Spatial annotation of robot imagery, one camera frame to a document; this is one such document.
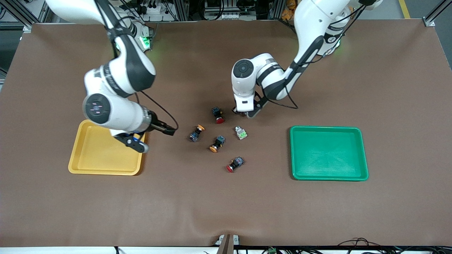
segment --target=metal frame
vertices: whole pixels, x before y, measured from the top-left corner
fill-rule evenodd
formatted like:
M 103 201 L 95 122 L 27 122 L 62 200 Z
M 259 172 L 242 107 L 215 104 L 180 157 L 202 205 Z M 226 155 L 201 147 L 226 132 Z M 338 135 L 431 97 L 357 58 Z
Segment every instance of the metal frame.
M 0 74 L 2 74 L 3 76 L 5 76 L 6 77 L 6 74 L 7 74 L 8 72 L 5 70 L 5 69 L 3 69 L 2 67 L 0 67 Z
M 3 6 L 0 2 L 0 6 L 5 9 L 6 12 L 9 13 L 8 9 Z M 0 30 L 22 30 L 24 28 L 24 24 L 19 21 L 0 21 Z
M 188 21 L 189 2 L 185 0 L 174 0 L 176 15 L 179 21 Z
M 439 4 L 429 13 L 423 17 L 424 25 L 426 27 L 435 26 L 434 20 L 450 5 L 452 0 L 442 0 Z
M 286 7 L 286 0 L 275 0 L 271 11 L 269 11 L 268 19 L 281 18 L 284 8 Z
M 9 14 L 16 18 L 26 28 L 31 29 L 34 23 L 39 20 L 18 0 L 0 0 L 0 4 L 5 8 Z
M 52 12 L 50 11 L 49 6 L 47 5 L 46 2 L 44 2 L 44 5 L 42 6 L 41 9 L 41 13 L 39 14 L 38 17 L 39 22 L 47 23 L 47 19 L 49 18 L 50 13 Z

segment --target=robotic arm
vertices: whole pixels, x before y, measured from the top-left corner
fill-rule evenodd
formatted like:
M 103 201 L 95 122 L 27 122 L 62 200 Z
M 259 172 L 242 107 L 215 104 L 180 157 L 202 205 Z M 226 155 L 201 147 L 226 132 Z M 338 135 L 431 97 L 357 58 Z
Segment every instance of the robotic arm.
M 47 0 L 49 7 L 58 13 L 62 0 Z M 71 6 L 71 0 L 65 0 Z M 129 101 L 128 96 L 150 88 L 155 78 L 155 68 L 134 40 L 132 32 L 119 13 L 107 0 L 83 0 L 74 6 L 87 9 L 87 19 L 102 22 L 110 40 L 116 43 L 121 54 L 97 69 L 85 74 L 87 96 L 83 101 L 85 116 L 94 123 L 110 129 L 110 133 L 126 146 L 138 152 L 147 152 L 147 144 L 133 136 L 158 130 L 174 135 L 176 129 L 159 121 L 157 115 L 146 107 Z
M 275 59 L 264 53 L 251 59 L 238 60 L 232 68 L 232 90 L 235 112 L 254 117 L 268 103 L 281 100 L 292 90 L 316 55 L 331 54 L 339 46 L 338 39 L 350 20 L 348 4 L 366 5 L 373 9 L 382 0 L 302 0 L 294 15 L 299 48 L 295 59 L 284 71 Z M 261 87 L 263 97 L 255 92 Z

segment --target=table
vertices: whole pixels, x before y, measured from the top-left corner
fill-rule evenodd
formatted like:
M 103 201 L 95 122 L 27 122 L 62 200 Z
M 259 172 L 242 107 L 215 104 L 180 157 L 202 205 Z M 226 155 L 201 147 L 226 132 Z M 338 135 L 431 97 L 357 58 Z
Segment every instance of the table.
M 67 164 L 83 76 L 111 47 L 101 26 L 35 24 L 0 93 L 0 245 L 210 245 L 225 233 L 243 245 L 452 245 L 452 72 L 434 28 L 359 20 L 341 43 L 298 81 L 299 110 L 269 104 L 249 120 L 229 111 L 233 64 L 270 52 L 285 68 L 295 34 L 277 21 L 160 24 L 147 92 L 180 129 L 150 134 L 137 176 L 76 175 Z M 206 130 L 191 143 L 197 124 Z M 236 139 L 236 125 L 249 137 Z M 293 125 L 360 128 L 369 180 L 292 179 Z M 211 153 L 220 134 L 226 144 Z M 236 156 L 246 164 L 230 174 Z

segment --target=electrical component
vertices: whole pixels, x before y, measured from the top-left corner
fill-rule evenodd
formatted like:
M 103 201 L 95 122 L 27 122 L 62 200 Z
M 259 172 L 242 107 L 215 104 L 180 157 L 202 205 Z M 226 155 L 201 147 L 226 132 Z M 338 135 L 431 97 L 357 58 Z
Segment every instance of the electrical component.
M 225 143 L 225 140 L 226 139 L 223 136 L 218 136 L 217 139 L 215 140 L 215 143 L 209 147 L 210 150 L 214 153 L 218 152 L 220 147 L 222 147 L 223 144 Z
M 198 141 L 199 134 L 201 134 L 201 132 L 204 130 L 205 130 L 204 127 L 202 127 L 201 125 L 198 124 L 196 129 L 192 132 L 192 134 L 190 134 L 190 136 L 188 138 L 191 141 L 196 142 L 196 141 Z
M 240 126 L 235 127 L 235 132 L 237 134 L 237 137 L 239 137 L 240 140 L 248 137 L 248 134 L 246 134 L 246 131 L 242 129 Z
M 217 124 L 225 122 L 225 120 L 223 119 L 223 112 L 219 107 L 212 108 L 212 114 L 215 117 Z
M 232 160 L 232 163 L 226 166 L 226 169 L 233 173 L 237 168 L 242 166 L 245 162 L 243 161 L 242 157 L 237 157 Z
M 276 254 L 276 249 L 273 247 L 270 247 L 268 250 L 268 254 Z

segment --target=black cable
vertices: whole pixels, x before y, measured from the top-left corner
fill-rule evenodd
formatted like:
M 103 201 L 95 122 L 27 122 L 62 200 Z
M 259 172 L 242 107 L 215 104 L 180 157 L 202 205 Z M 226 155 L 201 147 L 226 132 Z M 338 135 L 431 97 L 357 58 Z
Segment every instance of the black cable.
M 168 10 L 169 14 L 173 17 L 174 21 L 179 21 L 176 17 L 176 15 L 174 15 L 173 11 L 170 8 L 170 5 L 168 3 L 167 0 L 162 0 L 163 5 L 166 7 L 166 9 Z
M 140 104 L 140 98 L 138 98 L 138 94 L 137 93 L 135 93 L 135 97 L 137 99 L 137 103 Z
M 204 0 L 199 0 L 199 2 L 198 2 L 198 14 L 199 14 L 199 16 L 201 17 L 201 20 L 217 20 L 217 19 L 219 19 L 219 18 L 223 15 L 224 10 L 225 10 L 225 2 L 224 2 L 224 0 L 221 0 L 220 7 L 219 7 L 219 9 L 218 9 L 218 15 L 217 15 L 217 17 L 214 18 L 214 19 L 207 19 L 207 18 L 204 16 L 204 14 L 202 13 L 202 5 L 201 5 L 201 3 L 202 3 L 203 1 L 204 1 Z
M 305 64 L 316 63 L 316 62 L 320 61 L 323 57 L 324 57 L 324 56 L 320 57 L 319 59 L 317 59 L 317 60 L 315 60 L 315 61 L 310 61 L 310 62 L 304 62 L 304 63 L 301 63 L 301 64 L 297 65 L 296 67 L 298 67 L 298 66 L 303 66 L 303 65 L 305 65 Z M 264 97 L 266 97 L 267 100 L 268 100 L 269 102 L 271 102 L 271 103 L 273 103 L 273 104 L 275 104 L 275 105 L 278 105 L 278 106 L 281 106 L 281 107 L 285 107 L 285 108 L 299 109 L 298 105 L 297 105 L 297 104 L 295 103 L 295 101 L 292 99 L 292 96 L 290 96 L 289 90 L 287 89 L 287 84 L 284 84 L 284 89 L 286 90 L 287 97 L 289 97 L 289 100 L 290 100 L 290 102 L 292 102 L 293 107 L 292 107 L 292 106 L 289 106 L 289 105 L 280 104 L 280 103 L 277 103 L 277 102 L 275 102 L 275 101 L 273 101 L 273 100 L 270 100 L 270 99 L 267 98 L 267 96 L 265 95 L 264 89 L 262 89 L 262 93 L 264 94 Z
M 253 10 L 256 9 L 256 5 L 257 5 L 256 2 L 254 2 L 254 6 L 251 7 L 251 8 L 249 8 L 249 9 L 246 8 L 244 5 L 243 5 L 243 6 L 240 6 L 239 3 L 241 3 L 241 2 L 243 2 L 243 0 L 238 0 L 238 1 L 237 1 L 237 4 L 236 4 L 237 8 L 239 8 L 239 10 L 241 10 L 241 11 L 249 12 L 249 11 L 253 11 Z
M 343 21 L 343 20 L 345 20 L 345 19 L 347 19 L 347 18 L 350 18 L 353 14 L 357 13 L 362 7 L 364 7 L 364 5 L 361 5 L 358 9 L 356 9 L 354 12 L 350 13 L 350 15 L 348 15 L 347 17 L 345 17 L 345 18 L 343 18 L 343 19 L 341 19 L 341 20 L 338 20 L 338 21 L 336 21 L 336 22 L 333 22 L 333 23 L 331 23 L 330 25 L 339 23 L 339 22 L 341 22 L 341 21 Z
M 289 250 L 287 250 L 287 249 L 284 248 L 284 247 L 279 247 L 279 249 L 284 250 L 284 251 L 286 252 L 286 254 L 292 254 L 292 251 L 289 251 Z
M 396 254 L 396 252 L 395 252 L 394 250 L 389 249 L 389 248 L 386 248 L 386 247 L 384 247 L 384 246 L 381 246 L 381 245 L 379 245 L 379 244 L 377 244 L 377 243 L 370 242 L 370 241 L 368 241 L 367 239 L 362 238 L 362 237 L 359 237 L 359 238 L 356 238 L 356 239 L 353 239 L 353 240 L 344 241 L 344 242 L 338 244 L 338 246 L 339 246 L 339 245 L 342 245 L 342 244 L 344 244 L 344 243 L 348 243 L 348 242 L 355 242 L 355 244 L 353 245 L 353 247 L 351 247 L 351 248 L 348 250 L 348 253 L 351 253 L 351 251 L 354 250 L 354 249 L 357 247 L 358 242 L 361 242 L 361 241 L 362 241 L 362 242 L 365 242 L 367 246 L 369 246 L 369 244 L 379 246 L 379 247 L 380 247 L 380 250 L 377 249 L 376 251 L 378 251 L 378 252 L 381 253 L 381 254 Z
M 125 20 L 125 19 L 136 19 L 136 17 L 135 17 L 135 16 L 125 16 L 125 17 L 120 18 L 120 19 L 118 20 L 118 22 L 119 22 L 119 21 L 123 21 L 123 20 Z
M 107 27 L 107 20 L 105 19 L 104 14 L 102 13 L 102 11 L 101 11 L 101 9 L 100 9 L 100 7 L 99 7 L 99 3 L 97 2 L 97 0 L 94 0 L 94 3 L 96 4 L 97 11 L 99 12 L 100 17 L 102 18 L 102 21 L 104 22 L 104 27 L 105 27 L 105 29 L 108 29 L 108 27 Z M 114 55 L 114 58 L 116 58 L 116 57 L 118 57 L 118 53 L 116 52 L 116 46 L 115 46 L 115 43 L 114 43 L 114 42 L 111 42 L 111 44 L 112 44 L 112 48 L 113 48 L 113 55 Z
M 121 3 L 127 8 L 127 10 L 129 10 L 135 17 L 141 18 L 141 20 L 143 21 L 143 23 L 145 23 L 144 19 L 141 17 L 141 15 L 138 14 L 138 11 L 137 11 L 137 10 L 135 10 L 135 12 L 137 13 L 138 16 L 135 15 L 135 14 L 133 13 L 133 11 L 129 8 L 129 6 L 127 5 L 127 3 L 126 3 L 124 0 L 120 0 L 120 1 L 121 1 Z
M 356 17 L 353 19 L 353 21 L 350 23 L 349 26 L 347 26 L 347 28 L 345 29 L 345 31 L 342 33 L 342 35 L 339 37 L 338 41 L 336 42 L 336 44 L 339 42 L 339 40 L 342 38 L 342 36 L 345 35 L 345 33 L 348 31 L 348 29 L 350 29 L 350 27 L 352 27 L 353 23 L 355 23 L 355 21 L 359 18 L 359 16 L 363 13 L 365 9 L 362 9 L 360 12 L 358 12 L 358 14 L 356 14 Z
M 176 119 L 162 106 L 160 106 L 160 104 L 158 104 L 153 98 L 151 98 L 149 95 L 147 95 L 145 92 L 141 91 L 142 94 L 144 94 L 148 99 L 150 99 L 153 103 L 155 103 L 155 105 L 159 106 L 159 108 L 161 108 L 165 113 L 167 113 L 169 115 L 169 117 L 171 117 L 171 119 L 174 121 L 174 123 L 176 124 L 176 128 L 174 129 L 174 132 L 176 130 L 179 129 L 179 124 L 177 123 Z
M 0 9 L 0 15 L 1 15 L 1 17 L 0 17 L 0 19 L 2 19 L 2 18 L 5 16 L 6 12 L 7 12 L 7 10 L 4 9 L 3 7 L 1 7 L 1 9 Z
M 280 19 L 280 18 L 272 18 L 272 19 L 277 20 L 277 21 L 283 23 L 285 26 L 289 27 L 290 30 L 292 30 L 292 32 L 294 32 L 295 34 L 297 34 L 297 32 L 295 31 L 295 26 L 294 26 L 294 25 L 291 25 L 288 21 L 284 21 L 283 19 Z

